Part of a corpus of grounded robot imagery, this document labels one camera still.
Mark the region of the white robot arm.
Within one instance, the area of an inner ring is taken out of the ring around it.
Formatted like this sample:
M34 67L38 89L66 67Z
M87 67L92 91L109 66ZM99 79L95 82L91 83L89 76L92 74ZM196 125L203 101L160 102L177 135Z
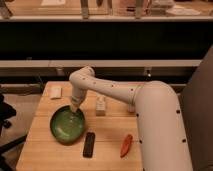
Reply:
M74 110L84 102L88 90L135 107L143 171L193 171L179 99L170 85L99 79L88 66L72 72L69 81Z

